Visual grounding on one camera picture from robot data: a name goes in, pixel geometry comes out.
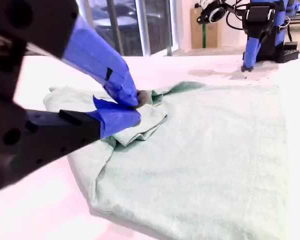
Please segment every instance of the green cloth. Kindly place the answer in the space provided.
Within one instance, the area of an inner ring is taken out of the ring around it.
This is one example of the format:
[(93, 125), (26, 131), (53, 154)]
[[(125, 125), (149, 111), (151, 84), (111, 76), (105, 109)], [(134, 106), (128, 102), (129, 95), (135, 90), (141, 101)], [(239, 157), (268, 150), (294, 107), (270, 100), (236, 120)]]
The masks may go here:
[[(69, 87), (49, 111), (92, 111)], [(91, 208), (172, 240), (285, 240), (286, 129), (276, 86), (181, 82), (149, 91), (141, 123), (68, 156)]]

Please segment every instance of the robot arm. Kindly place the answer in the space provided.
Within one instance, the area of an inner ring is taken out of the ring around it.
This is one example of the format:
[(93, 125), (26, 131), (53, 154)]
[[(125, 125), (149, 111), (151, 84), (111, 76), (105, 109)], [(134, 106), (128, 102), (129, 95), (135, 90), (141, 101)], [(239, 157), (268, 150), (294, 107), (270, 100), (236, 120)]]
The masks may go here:
[(242, 28), (247, 34), (241, 70), (252, 71), (258, 61), (285, 63), (298, 58), (297, 43), (284, 44), (286, 28), (299, 7), (297, 0), (251, 0), (246, 9), (234, 9), (224, 0), (214, 1), (203, 9), (199, 24), (219, 21), (227, 11), (242, 16)]
[[(89, 74), (118, 104), (91, 98), (97, 110), (87, 113), (23, 109), (13, 97), (27, 46)], [(135, 108), (145, 102), (124, 59), (78, 16), (75, 0), (0, 0), (0, 189), (136, 125)]]
[(80, 15), (62, 61), (90, 75), (118, 104), (138, 106), (136, 86), (126, 61)]

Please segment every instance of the window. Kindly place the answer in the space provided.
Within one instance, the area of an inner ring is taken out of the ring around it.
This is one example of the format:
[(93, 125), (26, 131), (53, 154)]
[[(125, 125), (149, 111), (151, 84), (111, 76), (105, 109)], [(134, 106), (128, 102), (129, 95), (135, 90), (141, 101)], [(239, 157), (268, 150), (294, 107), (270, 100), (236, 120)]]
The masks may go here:
[(83, 18), (123, 56), (148, 56), (172, 47), (169, 0), (76, 1)]

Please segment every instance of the white table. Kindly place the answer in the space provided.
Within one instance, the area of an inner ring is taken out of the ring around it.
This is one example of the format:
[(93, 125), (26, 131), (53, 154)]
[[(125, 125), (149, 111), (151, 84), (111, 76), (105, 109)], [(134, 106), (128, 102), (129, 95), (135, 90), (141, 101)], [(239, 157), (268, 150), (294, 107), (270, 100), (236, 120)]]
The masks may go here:
[[(279, 86), (286, 116), (290, 158), (289, 240), (300, 239), (300, 59), (264, 63), (241, 73), (242, 56), (129, 57), (138, 89), (179, 81), (211, 85)], [(49, 57), (25, 58), (15, 101), (44, 110), (51, 86), (82, 90), (102, 88), (89, 76)], [(91, 216), (67, 159), (55, 161), (0, 191), (0, 240), (150, 240), (141, 233)]]

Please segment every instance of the white wall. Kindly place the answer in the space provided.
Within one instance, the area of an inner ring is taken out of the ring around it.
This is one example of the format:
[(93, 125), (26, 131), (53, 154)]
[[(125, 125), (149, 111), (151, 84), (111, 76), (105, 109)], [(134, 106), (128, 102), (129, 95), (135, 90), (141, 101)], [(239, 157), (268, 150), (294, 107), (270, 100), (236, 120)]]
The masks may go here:
[[(199, 0), (175, 0), (176, 11), (176, 27), (179, 42), (179, 48), (183, 51), (191, 49), (191, 23), (190, 23), (190, 9), (198, 3)], [(227, 0), (228, 4), (232, 5), (235, 0)], [(230, 24), (241, 28), (241, 22), (233, 15), (229, 16)], [(221, 45), (225, 47), (239, 47), (246, 45), (247, 35), (243, 31), (235, 30), (226, 24), (226, 17), (221, 20)]]

